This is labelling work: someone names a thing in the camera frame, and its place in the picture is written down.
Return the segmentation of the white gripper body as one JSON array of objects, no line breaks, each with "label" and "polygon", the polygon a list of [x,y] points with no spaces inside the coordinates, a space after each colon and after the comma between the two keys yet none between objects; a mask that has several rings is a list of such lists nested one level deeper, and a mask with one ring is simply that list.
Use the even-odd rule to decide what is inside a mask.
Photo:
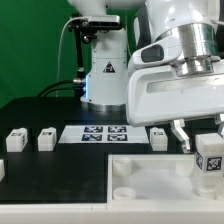
[{"label": "white gripper body", "polygon": [[210,74],[179,76],[171,63],[181,53],[179,39],[169,36],[132,55],[126,104],[129,124],[150,126],[224,112],[224,60],[216,59]]}]

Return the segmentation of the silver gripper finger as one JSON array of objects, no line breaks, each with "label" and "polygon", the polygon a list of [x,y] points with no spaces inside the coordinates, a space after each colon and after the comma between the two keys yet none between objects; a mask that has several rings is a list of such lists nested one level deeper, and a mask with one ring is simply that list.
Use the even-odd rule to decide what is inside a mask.
[{"label": "silver gripper finger", "polygon": [[215,116],[215,124],[218,125],[218,134],[224,137],[224,113]]},{"label": "silver gripper finger", "polygon": [[185,121],[183,119],[176,119],[171,122],[171,131],[176,138],[181,142],[182,151],[185,154],[191,152],[190,138],[184,131]]}]

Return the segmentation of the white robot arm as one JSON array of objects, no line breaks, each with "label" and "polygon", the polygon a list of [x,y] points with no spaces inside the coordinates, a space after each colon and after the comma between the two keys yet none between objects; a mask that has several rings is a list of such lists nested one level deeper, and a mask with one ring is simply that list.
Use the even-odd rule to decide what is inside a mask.
[{"label": "white robot arm", "polygon": [[132,126],[168,123],[184,152],[186,121],[213,118],[224,130],[222,0],[68,1],[92,44],[85,105],[123,106]]}]

